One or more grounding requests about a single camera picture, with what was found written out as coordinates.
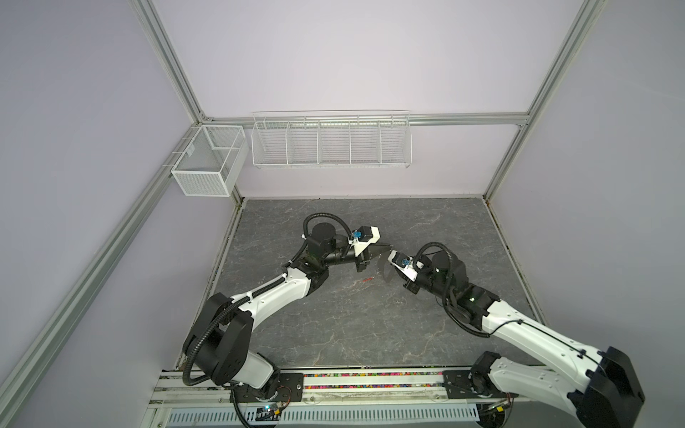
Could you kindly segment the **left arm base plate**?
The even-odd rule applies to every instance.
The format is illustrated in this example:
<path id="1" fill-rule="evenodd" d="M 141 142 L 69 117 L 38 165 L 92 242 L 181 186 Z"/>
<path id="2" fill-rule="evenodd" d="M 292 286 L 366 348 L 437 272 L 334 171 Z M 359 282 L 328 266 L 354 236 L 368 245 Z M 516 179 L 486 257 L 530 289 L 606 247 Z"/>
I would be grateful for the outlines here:
<path id="1" fill-rule="evenodd" d="M 240 402 L 300 402 L 303 399 L 304 374 L 279 372 L 260 389 L 245 384 L 237 386 L 234 392 Z"/>

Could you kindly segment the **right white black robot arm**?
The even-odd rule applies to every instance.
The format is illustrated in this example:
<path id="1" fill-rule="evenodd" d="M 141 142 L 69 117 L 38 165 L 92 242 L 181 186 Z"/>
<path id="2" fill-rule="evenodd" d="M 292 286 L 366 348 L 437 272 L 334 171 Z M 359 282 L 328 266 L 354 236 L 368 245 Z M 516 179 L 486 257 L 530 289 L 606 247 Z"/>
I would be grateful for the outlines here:
<path id="1" fill-rule="evenodd" d="M 646 397 L 624 352 L 577 342 L 524 315 L 473 284 L 465 263 L 444 244 L 425 244 L 413 256 L 393 251 L 388 260 L 410 292 L 433 294 L 462 331 L 499 338 L 539 363 L 528 366 L 487 351 L 469 371 L 474 394 L 523 396 L 563 410 L 585 427 L 635 426 Z"/>

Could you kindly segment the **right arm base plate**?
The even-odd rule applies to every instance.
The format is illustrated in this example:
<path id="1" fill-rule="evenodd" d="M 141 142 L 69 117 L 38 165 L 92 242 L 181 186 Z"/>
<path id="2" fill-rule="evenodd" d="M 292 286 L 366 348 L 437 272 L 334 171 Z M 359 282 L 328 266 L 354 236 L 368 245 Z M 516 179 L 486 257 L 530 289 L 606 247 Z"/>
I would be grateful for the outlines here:
<path id="1" fill-rule="evenodd" d="M 449 399 L 504 399 L 506 393 L 495 386 L 490 378 L 492 366 L 501 355 L 485 351 L 468 369 L 442 371 L 442 386 Z"/>

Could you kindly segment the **metal keyring with shoe plate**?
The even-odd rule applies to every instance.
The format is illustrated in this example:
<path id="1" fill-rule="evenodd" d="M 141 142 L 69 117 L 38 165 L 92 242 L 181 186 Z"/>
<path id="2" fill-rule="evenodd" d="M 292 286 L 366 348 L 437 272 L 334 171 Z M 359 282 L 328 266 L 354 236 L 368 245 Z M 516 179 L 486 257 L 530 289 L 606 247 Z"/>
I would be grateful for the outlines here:
<path id="1" fill-rule="evenodd" d="M 391 254 L 392 253 L 390 251 L 386 251 L 378 258 L 377 272 L 386 284 L 390 284 L 394 278 L 394 268 L 392 267 L 392 263 L 389 261 L 389 256 Z"/>

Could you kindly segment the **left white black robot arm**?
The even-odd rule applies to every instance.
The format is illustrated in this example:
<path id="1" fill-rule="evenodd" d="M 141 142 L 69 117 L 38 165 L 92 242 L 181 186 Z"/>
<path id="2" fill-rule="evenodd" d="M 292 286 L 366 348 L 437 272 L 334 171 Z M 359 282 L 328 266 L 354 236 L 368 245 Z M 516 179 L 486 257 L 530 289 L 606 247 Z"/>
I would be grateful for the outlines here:
<path id="1" fill-rule="evenodd" d="M 359 272 L 392 246 L 379 228 L 350 228 L 340 217 L 316 212 L 303 221 L 303 243 L 281 273 L 247 292 L 214 294 L 203 305 L 182 347 L 182 382 L 196 386 L 241 384 L 262 393 L 276 389 L 279 368 L 250 350 L 254 330 L 289 304 L 324 285 L 331 267 L 351 264 Z"/>

